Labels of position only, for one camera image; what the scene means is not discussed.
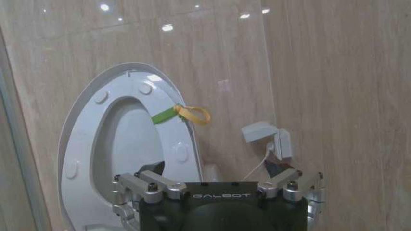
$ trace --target white toilet seat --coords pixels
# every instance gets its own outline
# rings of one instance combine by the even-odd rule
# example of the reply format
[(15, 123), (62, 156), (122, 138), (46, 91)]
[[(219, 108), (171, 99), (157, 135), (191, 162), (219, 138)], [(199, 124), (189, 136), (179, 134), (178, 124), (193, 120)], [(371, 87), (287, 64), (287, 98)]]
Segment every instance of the white toilet seat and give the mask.
[(122, 227), (110, 203), (115, 174), (165, 160), (163, 176), (202, 180), (191, 126), (178, 116), (158, 125), (151, 121), (178, 103), (185, 105), (171, 81), (141, 63), (103, 72), (82, 93), (59, 145), (61, 202), (77, 231)]

